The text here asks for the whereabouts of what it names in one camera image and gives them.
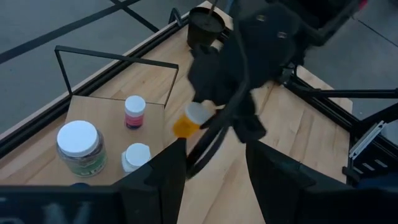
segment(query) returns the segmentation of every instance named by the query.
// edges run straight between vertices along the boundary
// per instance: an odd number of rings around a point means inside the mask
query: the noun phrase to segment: white jar
[[[87,121],[71,121],[57,134],[57,151],[69,169],[79,177],[91,177],[106,164],[104,138]]]
[[[123,170],[126,174],[129,174],[150,161],[150,159],[149,146],[142,143],[134,143],[122,153]]]

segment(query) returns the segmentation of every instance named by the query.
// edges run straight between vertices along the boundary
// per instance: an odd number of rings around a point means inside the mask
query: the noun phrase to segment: black line on floor
[[[113,4],[119,4],[120,3],[119,0],[110,0],[110,1],[113,2]],[[127,14],[129,14],[131,17],[135,18],[138,22],[140,22],[142,25],[146,26],[152,32],[159,31],[159,29],[155,25],[151,24],[149,21],[144,19],[142,16],[140,16],[138,13],[134,12],[133,10],[128,8],[127,6],[123,8],[123,11],[126,12]]]
[[[366,26],[368,29],[370,29],[371,31],[375,32],[377,35],[379,35],[380,37],[382,37],[384,40],[388,41],[390,44],[394,45],[395,47],[398,48],[398,45],[396,43],[394,43],[393,41],[389,40],[387,37],[384,37],[382,34],[380,34],[378,31],[376,31],[375,29],[373,29],[372,27],[368,26],[367,24],[365,24],[364,22],[362,22],[361,20],[357,19],[358,22],[360,22],[362,25]]]
[[[97,21],[98,19],[101,19],[107,15],[110,15],[120,9],[128,7],[129,5],[134,4],[138,1],[139,0],[127,0],[127,1],[124,1],[121,3],[118,3],[118,4],[111,6],[107,9],[103,9],[100,12],[94,13],[90,16],[79,19],[78,21],[69,23],[65,26],[62,26],[61,28],[58,28],[58,29],[48,32],[44,35],[41,35],[38,38],[35,38],[28,42],[25,42],[17,47],[14,47],[13,49],[7,50],[0,54],[0,64],[7,62],[8,60],[11,60],[15,57],[18,57],[30,50],[37,48],[37,47],[40,47],[41,45],[46,44],[46,43],[50,42],[51,40],[54,40],[62,35],[65,35],[75,29],[81,28],[89,23],[92,23],[94,21]]]

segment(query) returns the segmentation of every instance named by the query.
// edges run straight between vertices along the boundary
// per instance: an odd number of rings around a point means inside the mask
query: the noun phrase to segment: pill bottle
[[[87,121],[71,121],[57,134],[57,152],[79,177],[91,177],[106,164],[103,135]]]
[[[149,146],[142,143],[134,143],[130,145],[126,151],[122,153],[122,168],[125,174],[129,174],[142,165],[150,161]]]
[[[184,110],[184,114],[173,126],[174,135],[178,138],[188,138],[199,130],[200,126],[210,119],[212,113],[202,104],[191,102]]]
[[[144,122],[146,103],[141,96],[129,96],[124,102],[125,123],[130,129],[137,129]]]

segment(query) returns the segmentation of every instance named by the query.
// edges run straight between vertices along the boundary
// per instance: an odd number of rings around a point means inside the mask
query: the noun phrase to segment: jar label
[[[132,117],[126,114],[126,126],[128,128],[139,128],[144,120],[144,115]]]
[[[67,162],[70,170],[79,177],[90,177],[101,171],[106,165],[106,153],[105,150],[98,154],[98,157],[91,162],[87,161],[76,161]]]

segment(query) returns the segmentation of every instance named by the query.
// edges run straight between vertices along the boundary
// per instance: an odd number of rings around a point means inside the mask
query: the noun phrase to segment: black cup
[[[195,7],[189,12],[188,40],[191,48],[196,44],[210,46],[225,28],[223,18],[213,11],[208,17],[210,9]]]

